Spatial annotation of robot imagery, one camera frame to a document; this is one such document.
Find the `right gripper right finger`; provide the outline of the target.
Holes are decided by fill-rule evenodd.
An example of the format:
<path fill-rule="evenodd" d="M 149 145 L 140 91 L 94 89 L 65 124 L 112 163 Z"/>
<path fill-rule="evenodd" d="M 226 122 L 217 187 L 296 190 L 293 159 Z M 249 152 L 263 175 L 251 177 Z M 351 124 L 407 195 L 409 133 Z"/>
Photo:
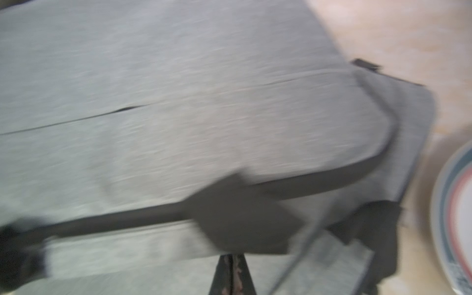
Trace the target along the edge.
<path fill-rule="evenodd" d="M 244 254 L 232 256 L 232 295 L 256 295 Z"/>

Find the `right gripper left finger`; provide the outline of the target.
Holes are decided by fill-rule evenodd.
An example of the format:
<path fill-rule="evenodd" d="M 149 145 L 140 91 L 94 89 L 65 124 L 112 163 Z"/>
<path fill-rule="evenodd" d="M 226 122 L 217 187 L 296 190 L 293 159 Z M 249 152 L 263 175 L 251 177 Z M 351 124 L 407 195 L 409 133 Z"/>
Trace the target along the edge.
<path fill-rule="evenodd" d="M 216 265 L 209 295 L 232 294 L 232 255 L 221 255 Z"/>

